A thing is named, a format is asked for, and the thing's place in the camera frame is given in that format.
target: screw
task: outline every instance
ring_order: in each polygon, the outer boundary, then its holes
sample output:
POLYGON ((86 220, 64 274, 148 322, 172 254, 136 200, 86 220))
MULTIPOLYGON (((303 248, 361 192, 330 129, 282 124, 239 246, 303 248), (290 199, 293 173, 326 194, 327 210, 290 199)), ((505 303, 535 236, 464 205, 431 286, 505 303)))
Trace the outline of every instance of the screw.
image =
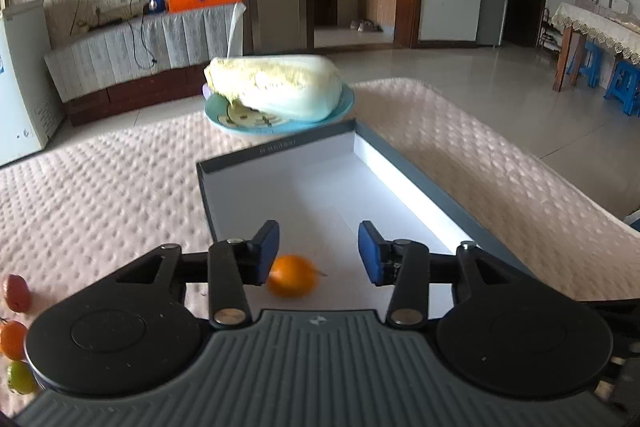
POLYGON ((245 319, 246 313, 238 308, 222 308, 213 315, 213 320, 223 326, 237 326, 245 319))
POLYGON ((400 308, 391 313, 391 320, 400 326, 415 326, 422 322, 422 314, 411 308, 400 308))

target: lace trim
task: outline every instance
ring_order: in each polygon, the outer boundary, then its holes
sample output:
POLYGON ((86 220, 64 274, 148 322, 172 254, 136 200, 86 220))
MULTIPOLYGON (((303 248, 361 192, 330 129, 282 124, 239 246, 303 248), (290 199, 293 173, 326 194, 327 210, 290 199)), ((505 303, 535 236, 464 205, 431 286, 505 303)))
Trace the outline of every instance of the lace trim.
POLYGON ((622 53, 622 56, 625 57, 625 59, 629 62, 633 64, 640 64, 640 54, 633 51, 633 49, 629 48, 628 46, 625 46, 619 40, 612 38, 611 36, 594 28, 593 26, 589 26, 588 24, 585 24, 579 20, 573 19, 568 15, 558 13, 556 13, 552 17, 551 23, 556 28, 567 28, 567 26, 571 26, 574 30, 579 31, 584 35, 590 36, 600 44, 604 44, 607 48, 615 50, 617 54, 622 53))

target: power cord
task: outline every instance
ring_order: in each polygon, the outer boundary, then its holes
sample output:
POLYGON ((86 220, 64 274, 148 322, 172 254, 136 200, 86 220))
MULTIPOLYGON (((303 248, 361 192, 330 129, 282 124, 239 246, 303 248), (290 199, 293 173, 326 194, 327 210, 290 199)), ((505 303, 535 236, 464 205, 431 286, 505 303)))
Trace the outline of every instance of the power cord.
POLYGON ((80 7, 80 0, 78 0, 78 4, 76 4, 76 13, 74 13, 74 21, 71 23, 71 29, 69 30, 69 36, 74 32, 74 26, 76 26, 76 17, 78 17, 78 9, 80 7))
MULTIPOLYGON (((131 15, 131 17, 133 17, 133 10, 131 9, 131 4, 133 3, 133 0, 129 1, 129 13, 131 15)), ((140 63, 138 62, 138 57, 136 57, 136 35, 133 32, 133 26, 131 25, 131 21, 127 20, 127 24, 129 25, 129 29, 131 30, 131 39, 133 40, 133 59, 136 61, 136 64, 138 65, 138 67, 141 70, 152 70, 154 68, 154 66, 158 63, 158 61, 156 60, 156 58, 154 57, 154 54, 152 52, 149 51, 149 49, 146 47, 145 44, 145 38, 143 36, 142 33, 142 23, 145 21, 145 14, 144 12, 142 13, 142 20, 140 21, 140 40, 142 41, 142 47, 145 49, 145 51, 147 52, 147 54, 151 57, 151 66, 149 66, 148 68, 145 66, 141 66, 140 63)))

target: green fruit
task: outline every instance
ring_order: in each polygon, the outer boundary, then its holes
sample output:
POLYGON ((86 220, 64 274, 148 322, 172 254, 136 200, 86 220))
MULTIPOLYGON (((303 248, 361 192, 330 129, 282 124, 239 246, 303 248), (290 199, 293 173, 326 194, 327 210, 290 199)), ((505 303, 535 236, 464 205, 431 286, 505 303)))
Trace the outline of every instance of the green fruit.
POLYGON ((15 393, 31 394, 39 390, 38 383, 33 378, 29 364, 21 360, 9 364, 6 377, 9 389, 15 393))

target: cartoon face on plate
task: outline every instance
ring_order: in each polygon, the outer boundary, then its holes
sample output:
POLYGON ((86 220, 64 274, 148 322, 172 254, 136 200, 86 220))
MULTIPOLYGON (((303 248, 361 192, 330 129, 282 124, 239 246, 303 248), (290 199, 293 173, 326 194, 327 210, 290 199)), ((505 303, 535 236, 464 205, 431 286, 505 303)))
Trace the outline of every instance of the cartoon face on plate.
POLYGON ((268 114, 250 107, 244 107, 241 103, 230 103, 226 106, 226 115, 219 116, 218 121, 229 127, 243 127, 252 129, 257 127, 274 127, 287 123, 285 120, 274 114, 268 114))

